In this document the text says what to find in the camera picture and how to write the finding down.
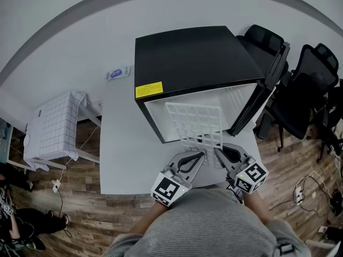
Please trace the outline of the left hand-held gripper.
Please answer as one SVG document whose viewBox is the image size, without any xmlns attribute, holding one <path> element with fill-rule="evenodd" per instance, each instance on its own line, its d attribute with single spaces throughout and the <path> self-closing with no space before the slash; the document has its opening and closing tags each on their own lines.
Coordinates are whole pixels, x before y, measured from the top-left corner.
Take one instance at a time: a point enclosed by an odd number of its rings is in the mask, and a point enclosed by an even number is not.
<svg viewBox="0 0 343 257">
<path fill-rule="evenodd" d="M 151 197 L 165 207 L 172 206 L 192 189 L 191 182 L 204 159 L 205 154 L 202 151 L 176 154 L 169 162 L 169 167 L 165 167 L 159 172 L 151 188 Z M 175 171 L 182 172 L 183 177 Z"/>
</svg>

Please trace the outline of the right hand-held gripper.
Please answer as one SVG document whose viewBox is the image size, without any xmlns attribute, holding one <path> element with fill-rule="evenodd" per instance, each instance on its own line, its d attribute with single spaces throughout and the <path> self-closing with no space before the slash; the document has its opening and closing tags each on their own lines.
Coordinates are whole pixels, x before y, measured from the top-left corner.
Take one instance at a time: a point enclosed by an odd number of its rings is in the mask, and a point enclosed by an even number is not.
<svg viewBox="0 0 343 257">
<path fill-rule="evenodd" d="M 215 148 L 214 154 L 220 165 L 227 170 L 234 186 L 241 191 L 252 194 L 266 181 L 269 172 L 245 150 L 232 143 L 223 143 L 222 149 Z"/>
</svg>

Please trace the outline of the white wire fridge shelf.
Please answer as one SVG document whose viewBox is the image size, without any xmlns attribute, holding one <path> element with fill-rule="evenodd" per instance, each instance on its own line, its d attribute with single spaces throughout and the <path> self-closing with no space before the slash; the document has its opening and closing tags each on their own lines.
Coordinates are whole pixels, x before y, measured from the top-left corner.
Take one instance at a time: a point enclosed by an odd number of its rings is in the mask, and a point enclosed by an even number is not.
<svg viewBox="0 0 343 257">
<path fill-rule="evenodd" d="M 167 102 L 165 106 L 185 150 L 203 151 L 204 165 L 221 169 L 214 153 L 223 145 L 221 108 L 175 102 Z"/>
</svg>

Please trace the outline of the person's right forearm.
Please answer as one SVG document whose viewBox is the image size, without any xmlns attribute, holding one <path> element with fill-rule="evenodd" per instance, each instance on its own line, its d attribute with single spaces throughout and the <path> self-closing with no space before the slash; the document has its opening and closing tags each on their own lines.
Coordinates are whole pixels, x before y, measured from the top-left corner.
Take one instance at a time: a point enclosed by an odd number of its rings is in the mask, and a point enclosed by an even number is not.
<svg viewBox="0 0 343 257">
<path fill-rule="evenodd" d="M 273 214 L 268 210 L 257 191 L 251 194 L 243 192 L 243 200 L 244 205 L 252 210 L 263 224 L 274 220 Z"/>
</svg>

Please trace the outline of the person's left forearm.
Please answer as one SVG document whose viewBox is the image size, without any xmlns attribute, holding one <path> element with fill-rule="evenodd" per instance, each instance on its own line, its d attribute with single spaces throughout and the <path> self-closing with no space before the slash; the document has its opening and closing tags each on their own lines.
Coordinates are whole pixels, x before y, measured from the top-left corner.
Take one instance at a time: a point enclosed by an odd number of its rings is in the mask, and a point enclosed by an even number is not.
<svg viewBox="0 0 343 257">
<path fill-rule="evenodd" d="M 156 201 L 149 211 L 129 230 L 128 233 L 144 235 L 150 225 L 167 210 L 168 207 Z"/>
</svg>

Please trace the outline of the black mini fridge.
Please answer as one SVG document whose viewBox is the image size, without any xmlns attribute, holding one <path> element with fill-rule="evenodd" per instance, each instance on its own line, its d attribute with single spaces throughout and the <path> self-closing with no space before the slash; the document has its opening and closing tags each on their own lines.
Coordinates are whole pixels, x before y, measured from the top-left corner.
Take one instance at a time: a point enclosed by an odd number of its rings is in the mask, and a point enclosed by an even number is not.
<svg viewBox="0 0 343 257">
<path fill-rule="evenodd" d="M 177 29 L 135 42 L 135 101 L 161 143 L 179 139 L 167 102 L 216 106 L 230 135 L 254 127 L 264 75 L 226 26 Z"/>
</svg>

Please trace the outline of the dark waist device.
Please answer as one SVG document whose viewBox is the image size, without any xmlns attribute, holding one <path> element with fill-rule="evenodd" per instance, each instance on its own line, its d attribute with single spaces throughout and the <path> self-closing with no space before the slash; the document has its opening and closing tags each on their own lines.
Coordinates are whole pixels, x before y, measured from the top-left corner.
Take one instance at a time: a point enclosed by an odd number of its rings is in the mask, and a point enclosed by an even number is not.
<svg viewBox="0 0 343 257">
<path fill-rule="evenodd" d="M 238 201 L 243 204 L 244 200 L 243 200 L 243 192 L 240 188 L 236 187 L 236 186 L 232 186 L 232 185 L 228 185 L 226 187 L 227 190 L 230 190 L 231 192 L 233 192 L 233 194 L 235 195 L 235 197 L 238 199 Z"/>
</svg>

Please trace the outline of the person's grey knit sweater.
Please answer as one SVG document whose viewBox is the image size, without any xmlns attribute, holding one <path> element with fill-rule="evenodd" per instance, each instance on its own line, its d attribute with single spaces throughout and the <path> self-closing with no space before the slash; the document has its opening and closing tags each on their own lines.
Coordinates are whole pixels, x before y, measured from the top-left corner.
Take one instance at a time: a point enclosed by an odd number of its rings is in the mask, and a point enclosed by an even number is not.
<svg viewBox="0 0 343 257">
<path fill-rule="evenodd" d="M 144 235 L 118 235 L 102 257 L 311 257 L 283 220 L 263 224 L 222 188 L 196 188 L 159 216 Z"/>
</svg>

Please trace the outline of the white power strip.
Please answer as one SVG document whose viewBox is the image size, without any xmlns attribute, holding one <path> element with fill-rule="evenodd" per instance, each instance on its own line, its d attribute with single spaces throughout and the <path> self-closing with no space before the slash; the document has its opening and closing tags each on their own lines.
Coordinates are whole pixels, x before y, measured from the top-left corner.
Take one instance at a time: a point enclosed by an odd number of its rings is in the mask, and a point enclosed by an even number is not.
<svg viewBox="0 0 343 257">
<path fill-rule="evenodd" d="M 300 185 L 297 185 L 293 193 L 294 202 L 300 205 L 304 199 L 303 189 Z"/>
</svg>

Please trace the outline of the black mesh office chair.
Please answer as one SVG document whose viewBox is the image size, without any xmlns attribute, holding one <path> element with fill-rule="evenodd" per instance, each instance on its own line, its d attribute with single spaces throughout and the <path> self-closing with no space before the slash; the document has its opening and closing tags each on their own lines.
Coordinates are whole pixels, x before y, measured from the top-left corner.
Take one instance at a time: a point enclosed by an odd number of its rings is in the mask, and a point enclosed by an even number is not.
<svg viewBox="0 0 343 257">
<path fill-rule="evenodd" d="M 278 151 L 284 148 L 284 130 L 302 140 L 310 125 L 310 113 L 319 100 L 339 81 L 339 62 L 324 44 L 302 47 L 297 67 L 287 85 L 278 90 L 268 112 L 279 127 Z"/>
</svg>

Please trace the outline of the black swivel office chair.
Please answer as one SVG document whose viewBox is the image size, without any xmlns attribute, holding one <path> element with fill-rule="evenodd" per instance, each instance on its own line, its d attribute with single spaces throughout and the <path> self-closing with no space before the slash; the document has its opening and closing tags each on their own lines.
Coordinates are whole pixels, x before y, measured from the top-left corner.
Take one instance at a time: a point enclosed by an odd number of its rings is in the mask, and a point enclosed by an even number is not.
<svg viewBox="0 0 343 257">
<path fill-rule="evenodd" d="M 318 130 L 322 145 L 317 163 L 322 159 L 325 146 L 328 146 L 328 154 L 333 150 L 340 155 L 343 149 L 343 138 L 339 138 L 333 130 L 343 120 L 343 79 L 339 79 L 338 87 L 328 92 L 327 104 L 320 114 L 322 118 Z"/>
</svg>

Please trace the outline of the black lumpy bag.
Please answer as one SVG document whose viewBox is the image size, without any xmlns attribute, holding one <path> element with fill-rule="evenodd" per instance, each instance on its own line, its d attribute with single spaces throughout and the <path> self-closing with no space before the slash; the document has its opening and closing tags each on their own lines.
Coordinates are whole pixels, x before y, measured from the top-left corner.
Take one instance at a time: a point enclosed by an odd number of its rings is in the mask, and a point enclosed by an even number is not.
<svg viewBox="0 0 343 257">
<path fill-rule="evenodd" d="M 339 216 L 343 212 L 343 196 L 337 189 L 334 190 L 330 204 L 335 216 Z"/>
</svg>

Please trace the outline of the white blue wipes packet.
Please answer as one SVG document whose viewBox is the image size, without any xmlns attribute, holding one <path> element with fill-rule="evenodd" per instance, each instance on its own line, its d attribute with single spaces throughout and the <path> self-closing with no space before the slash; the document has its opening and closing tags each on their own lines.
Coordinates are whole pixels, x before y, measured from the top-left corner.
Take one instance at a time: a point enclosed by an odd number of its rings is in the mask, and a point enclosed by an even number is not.
<svg viewBox="0 0 343 257">
<path fill-rule="evenodd" d="M 115 70 L 109 71 L 105 75 L 105 81 L 128 77 L 130 75 L 131 66 L 124 66 Z"/>
</svg>

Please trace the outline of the black padded office chair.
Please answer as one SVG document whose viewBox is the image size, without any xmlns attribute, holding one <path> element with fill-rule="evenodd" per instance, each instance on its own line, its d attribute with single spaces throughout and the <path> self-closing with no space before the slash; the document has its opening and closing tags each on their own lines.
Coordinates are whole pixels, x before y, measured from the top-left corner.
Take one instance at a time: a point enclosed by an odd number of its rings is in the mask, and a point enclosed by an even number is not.
<svg viewBox="0 0 343 257">
<path fill-rule="evenodd" d="M 276 84 L 287 73 L 286 62 L 280 74 L 269 75 L 274 58 L 284 43 L 281 36 L 259 25 L 252 25 L 244 35 L 238 35 L 236 38 L 255 61 L 266 81 Z"/>
</svg>

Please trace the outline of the small teal table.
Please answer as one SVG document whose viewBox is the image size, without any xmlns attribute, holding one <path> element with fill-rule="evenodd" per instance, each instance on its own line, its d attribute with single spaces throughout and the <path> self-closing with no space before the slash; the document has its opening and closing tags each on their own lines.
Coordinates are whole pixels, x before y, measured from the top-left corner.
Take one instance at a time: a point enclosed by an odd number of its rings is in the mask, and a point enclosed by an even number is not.
<svg viewBox="0 0 343 257">
<path fill-rule="evenodd" d="M 0 163 L 8 162 L 12 132 L 13 126 L 7 122 L 0 125 Z"/>
</svg>

